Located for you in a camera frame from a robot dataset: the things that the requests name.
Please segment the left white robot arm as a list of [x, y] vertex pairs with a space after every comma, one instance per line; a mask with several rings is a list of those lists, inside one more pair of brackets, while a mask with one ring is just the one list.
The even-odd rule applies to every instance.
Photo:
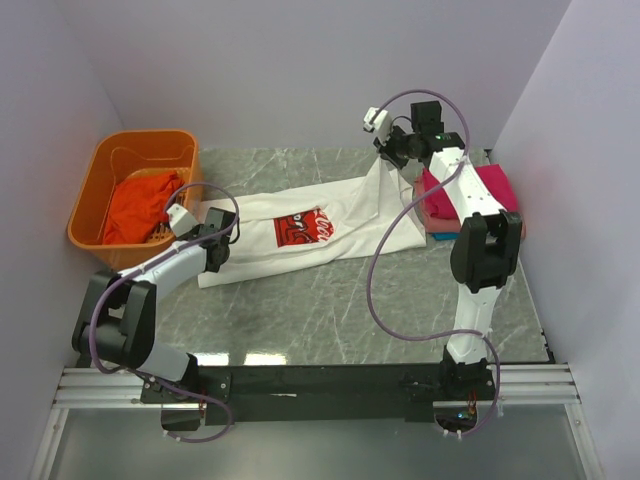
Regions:
[[211, 207], [198, 222], [182, 207], [171, 210], [181, 235], [169, 248], [136, 267], [91, 277], [71, 344], [95, 364], [109, 362], [116, 369], [162, 379], [182, 394], [201, 394], [195, 356], [156, 339], [156, 310], [160, 300], [187, 280], [220, 270], [235, 241], [231, 234], [239, 232], [238, 218]]

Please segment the white printed t-shirt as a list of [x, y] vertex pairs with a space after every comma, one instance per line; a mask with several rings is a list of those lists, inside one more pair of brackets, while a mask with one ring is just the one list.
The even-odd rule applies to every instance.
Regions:
[[372, 256], [414, 187], [377, 159], [362, 177], [241, 196], [240, 237], [201, 289]]

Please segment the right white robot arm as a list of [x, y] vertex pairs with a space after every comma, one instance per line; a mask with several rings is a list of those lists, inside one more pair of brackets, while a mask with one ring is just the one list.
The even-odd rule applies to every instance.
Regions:
[[448, 132], [438, 101], [411, 106], [411, 132], [395, 125], [385, 108], [370, 108], [364, 119], [381, 158], [397, 168], [420, 161], [436, 184], [422, 199], [443, 193], [460, 222], [450, 255], [458, 284], [454, 333], [444, 348], [439, 389], [449, 398], [467, 396], [493, 379], [486, 344], [495, 304], [516, 270], [523, 221], [501, 204], [481, 180], [469, 158], [466, 132]]

